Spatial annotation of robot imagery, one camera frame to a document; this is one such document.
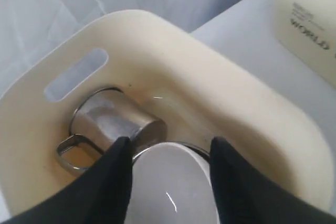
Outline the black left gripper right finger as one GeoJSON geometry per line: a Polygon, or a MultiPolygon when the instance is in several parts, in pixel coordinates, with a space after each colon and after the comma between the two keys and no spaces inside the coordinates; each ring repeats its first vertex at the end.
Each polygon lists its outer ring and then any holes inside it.
{"type": "Polygon", "coordinates": [[[209,166],[221,223],[335,223],[263,175],[223,137],[211,141],[209,166]]]}

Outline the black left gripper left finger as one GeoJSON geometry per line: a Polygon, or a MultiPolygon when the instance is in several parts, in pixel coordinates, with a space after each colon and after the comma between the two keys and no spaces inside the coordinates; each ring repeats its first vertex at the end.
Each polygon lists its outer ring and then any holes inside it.
{"type": "Polygon", "coordinates": [[[118,138],[64,189],[6,223],[124,223],[132,191],[132,150],[118,138]]]}

